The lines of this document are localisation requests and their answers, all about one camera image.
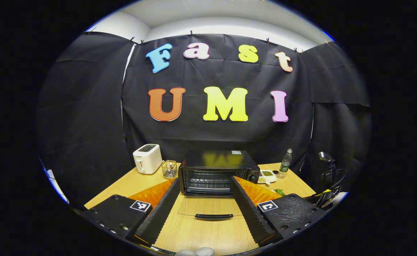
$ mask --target plastic water bottle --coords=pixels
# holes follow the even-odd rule
[[[280,173],[277,175],[278,178],[284,178],[284,173],[289,170],[289,165],[292,162],[292,149],[288,149],[288,152],[283,158],[281,162],[281,166],[279,167]]]

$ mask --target metal mesh cup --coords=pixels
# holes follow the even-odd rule
[[[161,169],[164,178],[174,178],[177,174],[177,162],[172,160],[165,160],[161,163]]]

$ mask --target green food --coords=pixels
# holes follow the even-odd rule
[[[282,189],[275,189],[276,193],[278,193],[278,195],[280,196],[285,196],[285,193],[283,193]]]

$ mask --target orange foam pad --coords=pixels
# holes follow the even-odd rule
[[[261,186],[244,180],[242,178],[238,178],[234,176],[235,179],[238,181],[240,186],[248,195],[249,199],[254,203],[254,206],[257,206],[258,203],[262,203],[265,201],[273,200],[280,198],[281,196],[277,193],[273,193],[266,188],[262,188]]]
[[[153,206],[153,209],[159,203],[161,198],[164,196],[164,193],[169,189],[174,182],[175,178],[159,183],[158,185],[154,185],[146,190],[140,191],[139,193],[135,193],[132,196],[129,196],[129,199],[138,200],[141,202],[149,203]]]

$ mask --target pink letter i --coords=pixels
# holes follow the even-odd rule
[[[286,105],[284,103],[284,98],[287,94],[282,91],[271,91],[270,94],[275,100],[275,115],[272,120],[274,122],[287,122],[289,117],[286,116]]]

